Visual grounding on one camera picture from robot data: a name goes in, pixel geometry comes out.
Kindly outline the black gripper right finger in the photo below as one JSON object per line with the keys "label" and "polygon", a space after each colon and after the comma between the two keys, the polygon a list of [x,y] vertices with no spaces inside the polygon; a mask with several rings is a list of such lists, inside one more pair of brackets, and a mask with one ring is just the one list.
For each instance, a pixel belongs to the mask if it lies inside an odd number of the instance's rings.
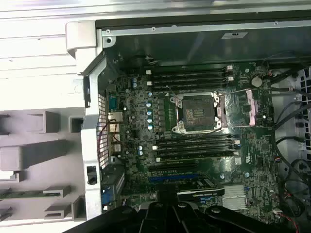
{"label": "black gripper right finger", "polygon": [[269,225],[220,205],[208,207],[204,212],[193,203],[201,198],[224,194],[223,187],[180,191],[168,185],[168,222],[178,233],[267,233]]}

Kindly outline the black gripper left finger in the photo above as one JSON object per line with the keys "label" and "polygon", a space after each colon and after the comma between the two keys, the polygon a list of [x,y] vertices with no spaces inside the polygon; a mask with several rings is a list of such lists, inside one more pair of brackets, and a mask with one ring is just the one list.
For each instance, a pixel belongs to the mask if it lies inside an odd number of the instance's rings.
{"label": "black gripper left finger", "polygon": [[169,208],[174,205],[174,188],[162,185],[155,201],[144,202],[139,210],[120,206],[94,217],[68,233],[165,233]]}

